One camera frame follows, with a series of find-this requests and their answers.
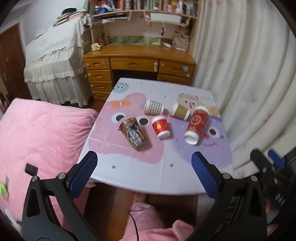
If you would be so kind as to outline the grey checkered paper cup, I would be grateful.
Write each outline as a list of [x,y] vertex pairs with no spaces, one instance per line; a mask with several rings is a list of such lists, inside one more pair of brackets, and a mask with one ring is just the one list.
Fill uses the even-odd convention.
[[164,105],[161,102],[147,99],[144,106],[144,113],[149,115],[161,115],[164,112]]

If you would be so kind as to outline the tall red patterned cup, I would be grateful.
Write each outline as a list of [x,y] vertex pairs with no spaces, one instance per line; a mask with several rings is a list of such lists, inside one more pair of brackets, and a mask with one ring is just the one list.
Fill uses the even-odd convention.
[[195,107],[184,134],[184,140],[187,144],[195,146],[198,143],[209,117],[210,111],[208,108],[201,105]]

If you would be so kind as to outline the brown sleeve paper cup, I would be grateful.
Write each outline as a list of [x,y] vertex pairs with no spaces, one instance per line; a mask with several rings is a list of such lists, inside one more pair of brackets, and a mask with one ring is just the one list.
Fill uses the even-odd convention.
[[182,106],[180,103],[175,102],[170,111],[172,118],[178,118],[179,120],[186,121],[190,115],[189,109]]

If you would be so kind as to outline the small red paper cup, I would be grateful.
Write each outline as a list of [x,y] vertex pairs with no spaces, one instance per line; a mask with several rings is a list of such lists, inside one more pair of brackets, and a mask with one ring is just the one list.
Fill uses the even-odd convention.
[[159,139],[162,140],[170,136],[171,132],[164,115],[157,115],[153,117],[151,119],[151,125]]

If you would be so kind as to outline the clear printed plastic cup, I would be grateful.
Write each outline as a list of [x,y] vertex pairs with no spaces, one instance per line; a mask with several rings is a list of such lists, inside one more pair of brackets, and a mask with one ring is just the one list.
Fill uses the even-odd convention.
[[127,115],[121,118],[117,124],[117,128],[134,149],[138,149],[145,144],[146,139],[135,115]]

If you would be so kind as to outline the pink fluffy bed blanket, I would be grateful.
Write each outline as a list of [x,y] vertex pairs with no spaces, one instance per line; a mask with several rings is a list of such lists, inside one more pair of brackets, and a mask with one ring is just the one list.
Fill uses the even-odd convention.
[[98,117],[94,109],[15,98],[1,118],[1,211],[22,220],[31,176],[30,164],[41,179],[68,172],[79,159]]

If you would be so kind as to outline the pink fleece robe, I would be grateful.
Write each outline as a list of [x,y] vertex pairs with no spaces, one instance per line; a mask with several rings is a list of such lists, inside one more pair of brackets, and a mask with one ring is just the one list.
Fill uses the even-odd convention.
[[186,240],[194,227],[182,220],[176,220],[165,228],[154,207],[144,202],[131,206],[130,216],[122,240]]

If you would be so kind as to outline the white floral curtain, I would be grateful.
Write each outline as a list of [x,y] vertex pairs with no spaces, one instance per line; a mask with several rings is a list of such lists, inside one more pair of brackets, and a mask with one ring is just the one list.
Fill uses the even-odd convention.
[[295,147],[295,36],[271,1],[200,1],[195,87],[210,90],[242,178],[258,148]]

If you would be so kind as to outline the patterned cardboard box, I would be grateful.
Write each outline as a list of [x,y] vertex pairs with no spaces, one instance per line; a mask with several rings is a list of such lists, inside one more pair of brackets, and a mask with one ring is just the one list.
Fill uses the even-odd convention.
[[189,49],[189,39],[182,37],[173,37],[173,48],[178,51],[187,52]]

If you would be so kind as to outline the wooden bookshelf hutch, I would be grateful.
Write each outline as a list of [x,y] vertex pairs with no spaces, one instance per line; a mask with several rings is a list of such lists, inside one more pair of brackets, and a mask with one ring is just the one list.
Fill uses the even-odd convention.
[[[91,37],[100,45],[153,45],[173,48],[173,37],[196,36],[199,1],[90,1]],[[180,24],[151,21],[151,13],[182,17]]]

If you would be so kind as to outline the white storage box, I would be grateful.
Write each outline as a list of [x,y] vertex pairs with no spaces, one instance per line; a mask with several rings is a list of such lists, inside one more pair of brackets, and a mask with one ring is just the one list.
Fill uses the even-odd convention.
[[150,18],[153,22],[164,22],[171,24],[180,24],[182,21],[181,16],[164,13],[151,13]]

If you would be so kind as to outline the brown wooden door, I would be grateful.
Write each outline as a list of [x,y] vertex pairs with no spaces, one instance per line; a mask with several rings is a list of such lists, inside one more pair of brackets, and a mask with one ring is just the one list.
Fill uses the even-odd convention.
[[23,71],[25,57],[20,38],[19,24],[1,33],[1,79],[10,99],[31,99]]

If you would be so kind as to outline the wooden desk with drawers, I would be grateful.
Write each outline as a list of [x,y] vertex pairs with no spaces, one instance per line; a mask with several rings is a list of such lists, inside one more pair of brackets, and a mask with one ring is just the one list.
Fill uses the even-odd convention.
[[188,52],[153,45],[108,45],[83,57],[95,100],[106,101],[122,77],[190,85],[196,62]]

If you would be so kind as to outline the yellow ceramic mug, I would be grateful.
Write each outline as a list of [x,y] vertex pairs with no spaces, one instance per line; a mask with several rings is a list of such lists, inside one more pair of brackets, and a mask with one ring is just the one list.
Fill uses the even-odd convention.
[[101,49],[101,46],[98,43],[91,44],[91,51],[99,51]]

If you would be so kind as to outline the stack of books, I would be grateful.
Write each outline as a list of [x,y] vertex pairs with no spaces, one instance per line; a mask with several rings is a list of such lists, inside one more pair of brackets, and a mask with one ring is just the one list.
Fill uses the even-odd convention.
[[63,13],[62,15],[58,16],[56,20],[53,22],[53,27],[58,26],[60,24],[63,24],[65,22],[68,22],[70,20],[81,18],[87,14],[86,11],[75,11],[75,12],[69,12],[69,13]]

